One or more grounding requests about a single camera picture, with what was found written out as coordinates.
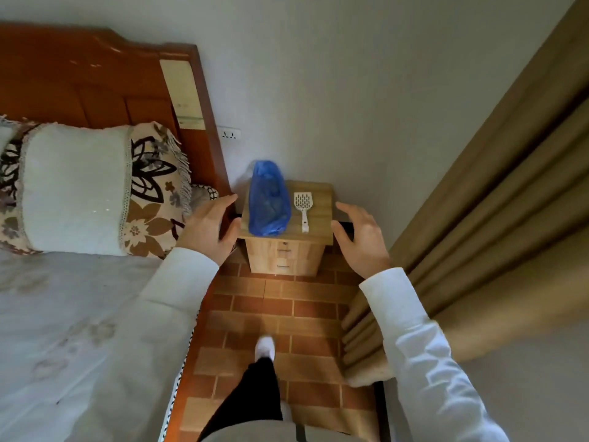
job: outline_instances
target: shoe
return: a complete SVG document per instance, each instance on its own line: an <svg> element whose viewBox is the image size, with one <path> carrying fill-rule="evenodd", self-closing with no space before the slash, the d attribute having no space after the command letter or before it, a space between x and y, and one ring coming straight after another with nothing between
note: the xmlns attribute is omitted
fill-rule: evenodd
<svg viewBox="0 0 589 442"><path fill-rule="evenodd" d="M293 413L291 412L291 406L287 402L280 401L280 411L282 412L283 422L293 421Z"/></svg>
<svg viewBox="0 0 589 442"><path fill-rule="evenodd" d="M260 358L270 358L274 361L274 355L276 349L274 348L274 340L269 335L261 336L256 343L256 350L254 351L254 361L258 361Z"/></svg>

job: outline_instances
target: electrical outlet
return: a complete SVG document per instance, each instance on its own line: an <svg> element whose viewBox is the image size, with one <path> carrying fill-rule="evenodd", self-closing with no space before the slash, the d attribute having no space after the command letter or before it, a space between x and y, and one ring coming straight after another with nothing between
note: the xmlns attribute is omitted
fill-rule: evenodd
<svg viewBox="0 0 589 442"><path fill-rule="evenodd" d="M238 128L231 127L217 127L219 132L219 138L226 140L239 141L241 140L241 130Z"/></svg>

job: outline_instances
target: bed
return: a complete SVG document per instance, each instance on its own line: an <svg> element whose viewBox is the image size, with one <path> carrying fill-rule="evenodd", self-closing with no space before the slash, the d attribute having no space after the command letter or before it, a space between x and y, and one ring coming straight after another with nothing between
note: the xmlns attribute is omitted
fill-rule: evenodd
<svg viewBox="0 0 589 442"><path fill-rule="evenodd" d="M105 29L15 23L0 24L0 46L5 119L86 128L157 121L182 143L194 184L230 193L196 46L135 44ZM118 313L159 263L0 252L0 440L69 435L101 372Z"/></svg>

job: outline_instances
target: brick-pattern tile floor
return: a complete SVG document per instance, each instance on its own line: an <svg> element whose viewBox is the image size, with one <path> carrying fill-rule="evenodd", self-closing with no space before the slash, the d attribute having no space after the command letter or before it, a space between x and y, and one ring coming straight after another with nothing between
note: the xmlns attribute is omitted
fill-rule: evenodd
<svg viewBox="0 0 589 442"><path fill-rule="evenodd" d="M239 382L262 334L276 342L282 399L296 423L378 441L372 387L345 384L340 320L361 278L327 247L317 277L251 273L238 248L202 303L166 442L194 442Z"/></svg>

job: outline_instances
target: blue plastic bag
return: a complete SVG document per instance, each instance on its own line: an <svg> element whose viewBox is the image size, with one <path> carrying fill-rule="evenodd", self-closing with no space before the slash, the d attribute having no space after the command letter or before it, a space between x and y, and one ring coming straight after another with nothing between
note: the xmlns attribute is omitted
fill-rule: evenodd
<svg viewBox="0 0 589 442"><path fill-rule="evenodd" d="M250 185L250 225L254 236L277 236L291 219L291 196L276 163L257 161Z"/></svg>

